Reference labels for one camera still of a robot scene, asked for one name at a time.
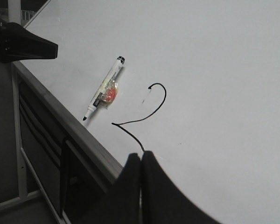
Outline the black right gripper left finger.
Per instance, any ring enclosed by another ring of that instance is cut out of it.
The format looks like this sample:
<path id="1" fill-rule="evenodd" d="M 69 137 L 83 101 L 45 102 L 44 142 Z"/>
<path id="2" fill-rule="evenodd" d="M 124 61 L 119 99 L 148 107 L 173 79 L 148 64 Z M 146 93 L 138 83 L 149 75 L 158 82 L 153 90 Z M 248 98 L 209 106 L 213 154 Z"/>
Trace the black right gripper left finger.
<path id="1" fill-rule="evenodd" d="M 141 161 L 137 153 L 129 154 L 114 184 L 73 224 L 137 224 L 140 207 Z"/>

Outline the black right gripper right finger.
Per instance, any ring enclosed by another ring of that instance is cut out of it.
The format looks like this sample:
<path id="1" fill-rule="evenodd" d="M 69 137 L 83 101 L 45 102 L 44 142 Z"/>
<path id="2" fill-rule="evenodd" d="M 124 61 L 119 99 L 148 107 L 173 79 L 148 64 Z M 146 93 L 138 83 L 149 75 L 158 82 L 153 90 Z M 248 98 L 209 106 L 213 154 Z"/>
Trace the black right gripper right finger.
<path id="1" fill-rule="evenodd" d="M 171 181 L 151 151 L 141 161 L 142 215 L 145 224 L 218 224 Z"/>

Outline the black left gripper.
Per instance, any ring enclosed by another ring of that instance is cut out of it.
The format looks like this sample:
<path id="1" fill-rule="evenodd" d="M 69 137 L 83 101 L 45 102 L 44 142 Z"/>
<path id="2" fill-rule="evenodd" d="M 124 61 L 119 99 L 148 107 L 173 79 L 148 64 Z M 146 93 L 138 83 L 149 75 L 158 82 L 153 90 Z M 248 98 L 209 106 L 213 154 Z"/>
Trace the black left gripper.
<path id="1" fill-rule="evenodd" d="M 57 58 L 58 45 L 56 43 L 34 35 L 15 22 L 7 22 L 8 9 L 0 8 L 1 63 Z"/>

